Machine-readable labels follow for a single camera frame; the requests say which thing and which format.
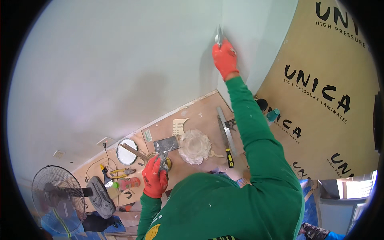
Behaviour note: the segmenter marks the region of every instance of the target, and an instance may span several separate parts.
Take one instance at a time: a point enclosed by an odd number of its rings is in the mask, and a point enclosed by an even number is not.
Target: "red work glove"
[[[161,194],[168,187],[168,174],[165,170],[161,170],[159,174],[161,161],[157,159],[157,156],[148,161],[147,166],[142,172],[145,184],[144,193],[152,198],[161,198]]]
[[[224,38],[221,47],[215,44],[212,48],[212,56],[217,70],[225,80],[228,74],[232,72],[239,72],[236,68],[237,59],[236,51],[233,49],[232,44]]]

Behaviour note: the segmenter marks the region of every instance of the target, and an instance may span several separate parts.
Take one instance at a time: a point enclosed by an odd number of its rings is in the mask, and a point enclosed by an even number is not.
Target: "pliers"
[[[110,174],[114,174],[114,173],[118,173],[118,172],[124,172],[124,174],[120,175],[120,176],[113,176],[111,177],[112,179],[119,179],[119,178],[122,178],[122,177],[127,177],[129,174],[132,174],[132,173],[135,173],[136,172],[136,169],[134,168],[119,168],[119,169],[116,169],[116,170],[113,170],[111,172],[109,172]]]

